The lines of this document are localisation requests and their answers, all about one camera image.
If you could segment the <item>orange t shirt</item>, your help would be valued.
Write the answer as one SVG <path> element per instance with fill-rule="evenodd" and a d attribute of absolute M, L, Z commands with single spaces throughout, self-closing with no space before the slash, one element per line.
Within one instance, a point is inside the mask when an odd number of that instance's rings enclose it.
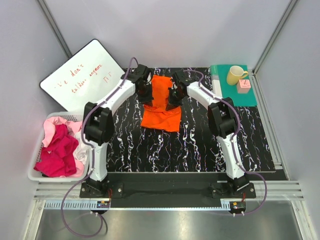
<path fill-rule="evenodd" d="M 154 75 L 151 79 L 152 106 L 144 105 L 140 126 L 148 129 L 164 130 L 177 133 L 180 130 L 182 117 L 181 107 L 166 110 L 169 100 L 169 89 L 173 83 L 170 77 Z"/>

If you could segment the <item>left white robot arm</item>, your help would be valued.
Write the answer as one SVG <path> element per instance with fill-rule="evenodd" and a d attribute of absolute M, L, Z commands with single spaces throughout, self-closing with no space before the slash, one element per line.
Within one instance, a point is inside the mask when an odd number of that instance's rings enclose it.
<path fill-rule="evenodd" d="M 152 106 L 151 70 L 142 64 L 131 73 L 121 76 L 119 84 L 96 103 L 88 102 L 84 107 L 81 139 L 90 147 L 89 173 L 85 177 L 90 192 L 97 198 L 108 193 L 104 183 L 108 175 L 106 167 L 107 142 L 114 135 L 113 114 L 131 96 L 137 95 L 139 103 Z"/>

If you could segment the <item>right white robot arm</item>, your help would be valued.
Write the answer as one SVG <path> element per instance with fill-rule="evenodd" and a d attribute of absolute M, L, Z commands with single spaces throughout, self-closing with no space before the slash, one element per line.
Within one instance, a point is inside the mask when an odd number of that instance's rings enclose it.
<path fill-rule="evenodd" d="M 173 73 L 171 81 L 166 109 L 173 110 L 181 106 L 185 97 L 193 98 L 207 108 L 209 129 L 219 142 L 225 160 L 228 195 L 239 198 L 250 182 L 240 160 L 237 141 L 240 119 L 233 100 L 229 97 L 218 97 L 204 87 L 200 80 L 188 77 L 184 70 Z"/>

